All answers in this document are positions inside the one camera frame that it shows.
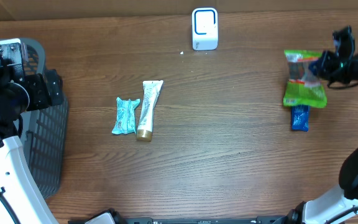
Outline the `green red snack bag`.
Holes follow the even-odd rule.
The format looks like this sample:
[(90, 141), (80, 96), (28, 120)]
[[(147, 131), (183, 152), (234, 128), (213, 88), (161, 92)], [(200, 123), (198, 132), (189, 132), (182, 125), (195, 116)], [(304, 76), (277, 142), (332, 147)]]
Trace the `green red snack bag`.
[(320, 79), (310, 70), (310, 66), (322, 53), (309, 50), (284, 50), (288, 62), (289, 78), (283, 97), (287, 107), (306, 105), (325, 108), (327, 97)]

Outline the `blue snack packet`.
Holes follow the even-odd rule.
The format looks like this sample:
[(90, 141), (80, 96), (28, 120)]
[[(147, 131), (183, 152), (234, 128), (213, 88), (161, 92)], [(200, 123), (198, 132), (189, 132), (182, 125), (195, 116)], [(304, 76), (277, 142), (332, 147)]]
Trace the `blue snack packet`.
[(304, 131), (309, 130), (310, 107), (307, 105), (297, 105), (291, 108), (291, 130)]

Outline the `white tube gold cap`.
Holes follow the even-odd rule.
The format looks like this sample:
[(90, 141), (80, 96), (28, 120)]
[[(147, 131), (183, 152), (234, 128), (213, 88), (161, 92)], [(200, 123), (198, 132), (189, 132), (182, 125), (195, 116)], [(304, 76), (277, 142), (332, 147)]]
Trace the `white tube gold cap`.
[(138, 141), (152, 140), (154, 108), (162, 86), (163, 80), (143, 81), (144, 97), (136, 136)]

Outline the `teal small packet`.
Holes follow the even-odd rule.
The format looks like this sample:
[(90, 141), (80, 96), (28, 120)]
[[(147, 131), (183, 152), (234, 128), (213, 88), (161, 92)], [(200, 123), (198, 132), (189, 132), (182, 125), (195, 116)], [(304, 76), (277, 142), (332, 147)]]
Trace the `teal small packet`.
[(122, 100), (116, 98), (116, 123), (112, 129), (113, 134), (130, 134), (136, 133), (135, 109), (139, 106), (140, 99)]

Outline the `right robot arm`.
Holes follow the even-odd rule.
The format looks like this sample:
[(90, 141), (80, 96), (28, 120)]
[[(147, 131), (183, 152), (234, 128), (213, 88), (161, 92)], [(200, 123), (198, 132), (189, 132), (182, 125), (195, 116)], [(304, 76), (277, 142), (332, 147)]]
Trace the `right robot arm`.
[[(311, 107), (324, 108), (328, 88), (343, 90), (358, 85), (358, 45), (351, 27), (333, 32), (335, 50), (319, 54), (307, 50), (287, 50), (290, 77), (283, 105), (291, 108), (294, 130), (307, 131)], [(301, 202), (277, 223), (344, 223), (358, 215), (358, 148), (344, 161), (339, 183), (322, 196)]]

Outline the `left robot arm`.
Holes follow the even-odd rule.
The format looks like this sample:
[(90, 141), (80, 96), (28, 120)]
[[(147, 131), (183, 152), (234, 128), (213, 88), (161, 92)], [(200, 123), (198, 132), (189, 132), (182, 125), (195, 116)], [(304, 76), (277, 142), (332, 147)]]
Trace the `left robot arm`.
[(55, 223), (69, 104), (34, 39), (0, 39), (0, 223)]

